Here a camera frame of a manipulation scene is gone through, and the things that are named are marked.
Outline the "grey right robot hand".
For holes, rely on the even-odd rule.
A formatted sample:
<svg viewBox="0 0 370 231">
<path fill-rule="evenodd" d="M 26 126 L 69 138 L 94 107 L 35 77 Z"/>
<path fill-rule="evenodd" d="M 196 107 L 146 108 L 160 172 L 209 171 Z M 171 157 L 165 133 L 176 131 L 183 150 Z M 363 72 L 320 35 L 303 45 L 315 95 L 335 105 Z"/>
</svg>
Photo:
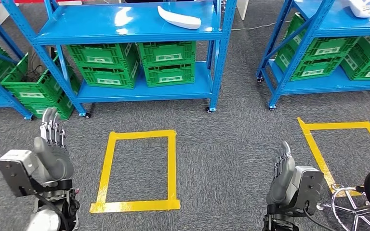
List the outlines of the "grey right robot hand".
<svg viewBox="0 0 370 231">
<path fill-rule="evenodd" d="M 287 198 L 287 189 L 293 177 L 295 160 L 286 141 L 281 143 L 277 156 L 273 158 L 274 177 L 266 196 L 268 205 L 282 204 Z"/>
</svg>

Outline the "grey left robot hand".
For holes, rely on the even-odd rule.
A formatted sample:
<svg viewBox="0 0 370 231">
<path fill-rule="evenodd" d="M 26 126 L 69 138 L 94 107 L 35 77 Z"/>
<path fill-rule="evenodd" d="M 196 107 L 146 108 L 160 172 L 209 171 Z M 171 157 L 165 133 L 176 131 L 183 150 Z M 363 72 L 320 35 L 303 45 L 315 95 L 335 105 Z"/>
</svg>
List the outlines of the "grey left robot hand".
<svg viewBox="0 0 370 231">
<path fill-rule="evenodd" d="M 34 153 L 38 159 L 39 176 L 44 182 L 72 178 L 74 167 L 65 140 L 66 131 L 60 126 L 55 107 L 45 110 L 40 125 L 40 135 L 34 138 Z"/>
</svg>

